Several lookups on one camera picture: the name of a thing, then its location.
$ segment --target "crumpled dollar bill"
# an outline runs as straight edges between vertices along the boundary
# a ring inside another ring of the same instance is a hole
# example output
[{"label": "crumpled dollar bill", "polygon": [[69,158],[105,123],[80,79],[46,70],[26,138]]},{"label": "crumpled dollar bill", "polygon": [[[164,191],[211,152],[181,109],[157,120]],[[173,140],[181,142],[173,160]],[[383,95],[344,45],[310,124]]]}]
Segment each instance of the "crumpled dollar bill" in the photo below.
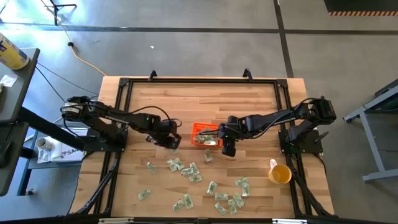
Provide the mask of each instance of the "crumpled dollar bill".
[{"label": "crumpled dollar bill", "polygon": [[192,177],[189,177],[189,181],[190,182],[201,182],[201,175],[197,174]]},{"label": "crumpled dollar bill", "polygon": [[174,161],[172,159],[169,159],[167,161],[167,164],[169,165],[170,170],[172,170],[172,172],[177,170],[177,166],[175,165],[175,163],[174,163]]},{"label": "crumpled dollar bill", "polygon": [[214,181],[210,181],[209,188],[207,189],[206,193],[213,195],[214,191],[216,190],[217,183]]},{"label": "crumpled dollar bill", "polygon": [[185,203],[183,200],[178,200],[178,202],[173,205],[173,212],[178,212],[182,207],[184,207]]},{"label": "crumpled dollar bill", "polygon": [[181,170],[185,167],[184,164],[181,162],[180,158],[176,158],[173,161],[174,161],[175,165],[177,166],[178,170]]},{"label": "crumpled dollar bill", "polygon": [[152,174],[156,173],[156,166],[152,165],[150,162],[147,163],[147,168]]},{"label": "crumpled dollar bill", "polygon": [[215,193],[214,194],[214,199],[215,200],[228,200],[228,194],[227,193]]},{"label": "crumpled dollar bill", "polygon": [[217,210],[218,210],[218,212],[219,212],[220,214],[226,215],[227,210],[226,210],[224,207],[222,207],[222,206],[220,205],[220,203],[215,204],[214,207],[217,208]]},{"label": "crumpled dollar bill", "polygon": [[193,201],[190,194],[184,195],[184,201],[185,201],[185,208],[187,209],[193,208]]},{"label": "crumpled dollar bill", "polygon": [[205,161],[210,162],[213,160],[213,156],[210,154],[210,149],[205,150]]},{"label": "crumpled dollar bill", "polygon": [[193,168],[185,168],[181,170],[181,175],[190,176],[193,174]]},{"label": "crumpled dollar bill", "polygon": [[206,144],[209,146],[214,146],[218,144],[217,132],[209,132],[207,134],[199,134],[205,131],[212,131],[210,128],[205,128],[200,130],[197,135],[193,138],[193,141],[200,144]]},{"label": "crumpled dollar bill", "polygon": [[235,180],[235,185],[237,187],[242,187],[243,183],[249,183],[248,178],[247,177],[242,177],[239,180]]},{"label": "crumpled dollar bill", "polygon": [[249,194],[249,191],[250,191],[249,183],[243,183],[242,190],[243,190],[243,192],[242,192],[242,197],[247,197],[247,196],[249,196],[249,195],[250,195],[250,194]]},{"label": "crumpled dollar bill", "polygon": [[189,167],[191,167],[193,169],[193,174],[192,175],[197,175],[197,174],[200,173],[199,170],[198,170],[197,165],[194,162],[190,163]]},{"label": "crumpled dollar bill", "polygon": [[148,195],[150,195],[151,191],[149,189],[145,189],[143,192],[138,194],[138,200],[143,200]]},{"label": "crumpled dollar bill", "polygon": [[233,215],[237,212],[234,200],[232,200],[232,199],[228,200],[228,207],[229,207],[229,212],[231,215]]},{"label": "crumpled dollar bill", "polygon": [[240,196],[238,193],[234,194],[234,200],[235,200],[235,202],[236,202],[236,205],[237,205],[239,208],[241,208],[241,207],[244,206],[244,202],[243,202],[241,196]]}]

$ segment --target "white cup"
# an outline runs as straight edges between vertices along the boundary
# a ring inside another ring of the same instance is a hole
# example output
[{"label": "white cup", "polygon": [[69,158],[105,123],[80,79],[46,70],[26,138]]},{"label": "white cup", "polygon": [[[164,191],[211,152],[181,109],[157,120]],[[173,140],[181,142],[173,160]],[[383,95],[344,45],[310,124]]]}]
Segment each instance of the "white cup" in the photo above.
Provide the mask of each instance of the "white cup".
[{"label": "white cup", "polygon": [[51,150],[52,143],[45,138],[39,138],[38,140],[36,140],[35,146],[39,149]]}]

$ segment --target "metal table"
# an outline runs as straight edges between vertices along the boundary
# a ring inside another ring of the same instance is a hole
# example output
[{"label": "metal table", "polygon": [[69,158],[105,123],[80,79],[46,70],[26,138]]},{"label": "metal table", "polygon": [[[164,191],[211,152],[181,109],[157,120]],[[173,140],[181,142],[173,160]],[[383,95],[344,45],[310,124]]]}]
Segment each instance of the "metal table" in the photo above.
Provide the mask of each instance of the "metal table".
[{"label": "metal table", "polygon": [[[0,136],[7,136],[10,126],[14,125],[12,132],[10,133],[13,141],[9,154],[9,164],[6,167],[0,168],[0,180],[4,180],[1,181],[0,196],[7,194],[19,156],[30,159],[32,155],[34,155],[32,149],[22,147],[28,127],[49,135],[60,142],[67,143],[71,147],[83,149],[82,142],[75,139],[74,135],[64,131],[56,124],[41,118],[22,106],[36,67],[40,50],[32,48],[22,49],[22,51],[30,58],[29,63],[24,68],[20,70],[11,70],[5,65],[0,64],[1,78],[4,75],[18,76],[15,84],[10,88],[4,87],[0,96]],[[25,194],[29,176],[30,169],[26,166],[18,195]]]},{"label": "metal table", "polygon": [[[379,108],[383,105],[384,102],[387,102],[393,97],[396,97],[398,94],[398,85],[389,89],[385,93],[379,95],[375,99],[371,100],[369,103],[366,103],[362,107],[358,108],[354,112],[350,113],[348,116],[344,117],[344,121],[347,123],[352,122],[352,120],[356,118],[361,118],[363,128],[366,133],[366,137],[368,138],[374,160],[376,161],[377,168],[379,172],[371,173],[363,176],[363,180],[365,182],[369,182],[371,180],[384,179],[388,177],[397,177],[398,169],[389,169],[387,170],[384,167],[384,164],[380,157],[380,150],[383,151],[396,151],[397,145],[392,143],[386,146],[387,142],[395,141],[395,138],[398,136],[398,114],[384,114],[384,113],[372,113],[372,110]],[[382,134],[378,136],[382,136],[385,141],[376,140],[375,126],[382,125],[384,128],[382,130]]]}]

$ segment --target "spray can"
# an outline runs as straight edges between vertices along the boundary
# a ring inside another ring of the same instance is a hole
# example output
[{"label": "spray can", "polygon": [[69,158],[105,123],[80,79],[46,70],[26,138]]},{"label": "spray can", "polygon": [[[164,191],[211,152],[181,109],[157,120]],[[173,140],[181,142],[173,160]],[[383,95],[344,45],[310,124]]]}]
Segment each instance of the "spray can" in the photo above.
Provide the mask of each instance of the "spray can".
[{"label": "spray can", "polygon": [[18,70],[28,64],[29,57],[0,33],[0,62],[13,70]]}]

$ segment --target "yellow cable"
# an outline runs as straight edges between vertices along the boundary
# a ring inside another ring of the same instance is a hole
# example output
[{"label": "yellow cable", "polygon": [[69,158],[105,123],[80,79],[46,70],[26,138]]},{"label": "yellow cable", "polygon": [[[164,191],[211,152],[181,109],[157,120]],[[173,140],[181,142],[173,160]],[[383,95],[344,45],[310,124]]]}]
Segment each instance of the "yellow cable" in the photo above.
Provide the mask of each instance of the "yellow cable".
[{"label": "yellow cable", "polygon": [[[55,16],[55,14],[51,11],[51,9],[43,2],[43,0],[40,0],[40,1],[42,1],[43,5],[51,12],[51,14],[54,16],[54,18],[55,18],[55,19],[58,21],[58,23],[61,25],[63,31],[65,31],[65,34],[66,34],[67,37],[68,37],[69,42],[72,42],[72,41],[70,40],[70,37],[69,37],[69,35],[68,35],[68,32],[65,30],[65,28],[63,27],[63,25],[62,25],[62,23],[59,21],[59,19]],[[95,65],[90,64],[89,62],[87,62],[87,61],[81,59],[79,56],[77,56],[77,54],[75,53],[75,50],[73,49],[72,46],[70,46],[70,49],[72,50],[72,53],[74,54],[74,56],[75,56],[77,59],[79,59],[79,60],[81,60],[82,62],[86,63],[87,65],[89,65],[89,66],[95,68],[97,71],[99,71],[100,73],[102,73],[104,76],[108,76],[108,75],[105,74],[103,71],[101,71],[99,68],[97,68]]]}]

